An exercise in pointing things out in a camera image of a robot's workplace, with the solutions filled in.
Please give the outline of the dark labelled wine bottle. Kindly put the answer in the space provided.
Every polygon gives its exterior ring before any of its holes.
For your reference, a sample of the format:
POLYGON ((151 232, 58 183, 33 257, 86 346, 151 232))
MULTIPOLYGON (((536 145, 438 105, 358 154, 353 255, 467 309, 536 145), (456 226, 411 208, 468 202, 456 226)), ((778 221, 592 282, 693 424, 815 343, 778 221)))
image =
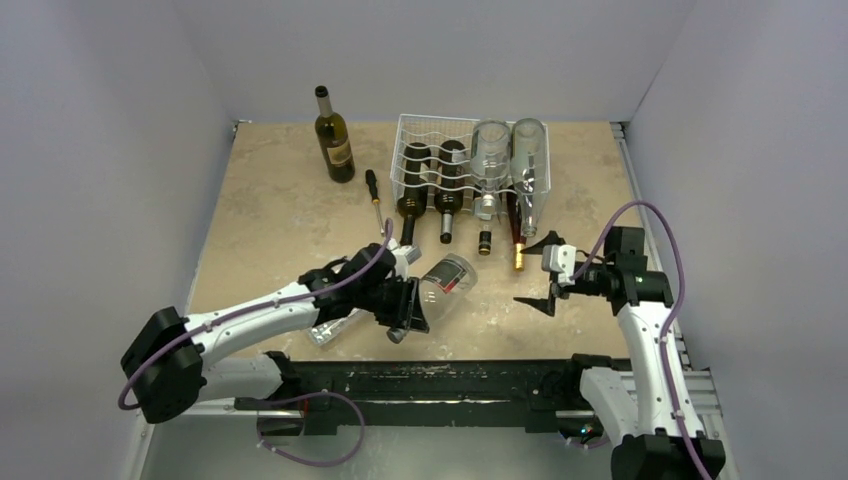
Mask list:
POLYGON ((347 124, 332 107, 326 86, 316 86, 314 93, 319 108, 314 129, 328 174, 337 183, 347 183, 355 176, 347 124))

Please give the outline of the clear bottle silver cap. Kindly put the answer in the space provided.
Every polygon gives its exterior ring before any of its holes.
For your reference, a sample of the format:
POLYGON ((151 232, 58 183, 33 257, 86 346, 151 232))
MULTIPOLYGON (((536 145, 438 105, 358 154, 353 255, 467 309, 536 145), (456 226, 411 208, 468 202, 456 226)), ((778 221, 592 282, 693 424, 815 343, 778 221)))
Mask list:
POLYGON ((477 272, 466 258, 449 253, 418 278, 424 318, 431 328, 476 285, 477 272))

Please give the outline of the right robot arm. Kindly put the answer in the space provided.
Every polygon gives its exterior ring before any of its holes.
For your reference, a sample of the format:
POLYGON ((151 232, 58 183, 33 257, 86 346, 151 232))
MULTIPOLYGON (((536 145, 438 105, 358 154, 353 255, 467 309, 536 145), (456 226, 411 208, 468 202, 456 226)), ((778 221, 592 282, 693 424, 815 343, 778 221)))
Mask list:
POLYGON ((564 376, 561 392, 576 407, 588 404, 612 445, 615 479, 715 479, 726 465, 722 442, 710 438, 692 403, 668 324, 675 301, 665 273, 651 271, 645 232, 614 226, 603 239, 600 261, 577 259, 556 232, 523 248, 539 255, 549 275, 545 299, 525 304, 553 315, 569 296, 605 298, 622 331, 635 390, 620 372, 593 366, 564 376))

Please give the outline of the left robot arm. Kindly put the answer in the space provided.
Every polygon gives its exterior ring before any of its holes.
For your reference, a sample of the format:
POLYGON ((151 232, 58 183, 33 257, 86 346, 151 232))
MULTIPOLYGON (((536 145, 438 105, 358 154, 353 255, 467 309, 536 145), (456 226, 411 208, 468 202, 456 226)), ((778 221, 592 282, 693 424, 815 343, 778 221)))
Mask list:
POLYGON ((170 421, 194 404, 251 398, 284 409, 298 382, 282 353, 245 361, 233 353, 284 333, 311 330, 369 312, 390 330, 426 333, 429 325, 408 274, 418 246, 372 243, 352 258, 312 269, 292 283, 234 307, 182 316, 175 307, 153 313, 120 360, 127 383, 122 410, 138 409, 150 424, 170 421))

